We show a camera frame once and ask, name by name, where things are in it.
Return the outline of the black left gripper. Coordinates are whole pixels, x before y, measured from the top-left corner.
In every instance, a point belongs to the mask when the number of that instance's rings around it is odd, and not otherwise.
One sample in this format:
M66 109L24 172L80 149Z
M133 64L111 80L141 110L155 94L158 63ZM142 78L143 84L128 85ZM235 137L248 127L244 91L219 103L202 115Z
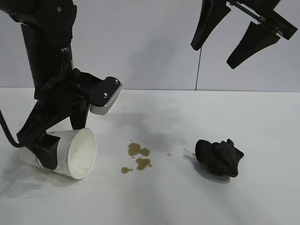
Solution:
M46 130L67 117L72 129L86 126L89 102L83 87L90 81L90 74L79 69L34 69L32 78L37 102L17 139L21 147L31 149L44 168L55 170L60 137Z

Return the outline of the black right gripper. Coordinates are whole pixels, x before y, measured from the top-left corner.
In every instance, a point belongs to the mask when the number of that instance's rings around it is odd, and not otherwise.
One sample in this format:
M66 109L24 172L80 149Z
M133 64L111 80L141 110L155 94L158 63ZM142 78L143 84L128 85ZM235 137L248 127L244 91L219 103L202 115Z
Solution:
M203 0L199 22L191 41L194 50L202 47L215 27L230 13L231 9L226 2L260 23L250 22L243 38L227 59L232 69L262 49L276 44L280 39L278 35L289 40L297 31L294 25L275 11L279 0Z

